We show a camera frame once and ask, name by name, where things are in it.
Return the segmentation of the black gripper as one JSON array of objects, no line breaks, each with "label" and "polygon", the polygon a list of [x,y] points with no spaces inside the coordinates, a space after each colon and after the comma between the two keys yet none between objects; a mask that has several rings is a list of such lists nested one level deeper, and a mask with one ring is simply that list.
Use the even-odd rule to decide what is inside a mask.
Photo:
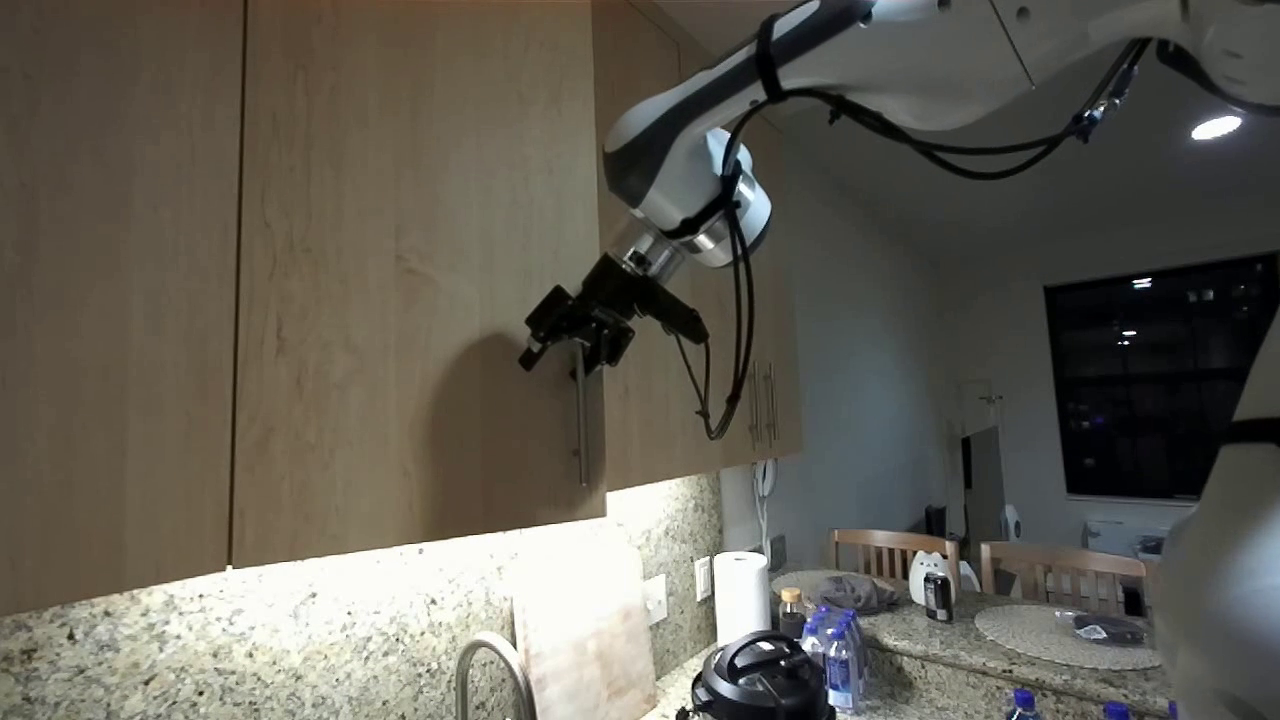
[{"label": "black gripper", "polygon": [[673,295],[655,275],[639,275],[612,256],[600,256],[575,291],[552,285],[549,295],[524,315],[529,343],[517,365],[532,372],[559,338],[584,349],[584,369],[616,365],[630,343],[630,320],[647,315],[662,330],[702,343],[707,329],[693,303]]}]

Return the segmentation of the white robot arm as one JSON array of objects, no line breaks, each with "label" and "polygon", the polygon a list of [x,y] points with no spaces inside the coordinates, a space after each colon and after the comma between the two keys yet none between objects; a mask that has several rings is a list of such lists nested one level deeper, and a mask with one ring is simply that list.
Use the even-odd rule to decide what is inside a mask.
[{"label": "white robot arm", "polygon": [[[604,178],[628,204],[628,246],[529,313],[524,365],[575,343],[589,372],[619,358],[639,315],[699,343],[694,306],[669,275],[752,256],[770,198],[742,122],[818,98],[951,167],[957,126],[1055,70],[1112,51],[1082,136],[1119,105],[1127,70],[1159,55],[1194,88],[1280,105],[1280,0],[797,0],[686,81],[630,105],[604,139]],[[1280,720],[1280,336],[1261,343],[1194,513],[1150,572],[1155,647],[1178,720]]]}]

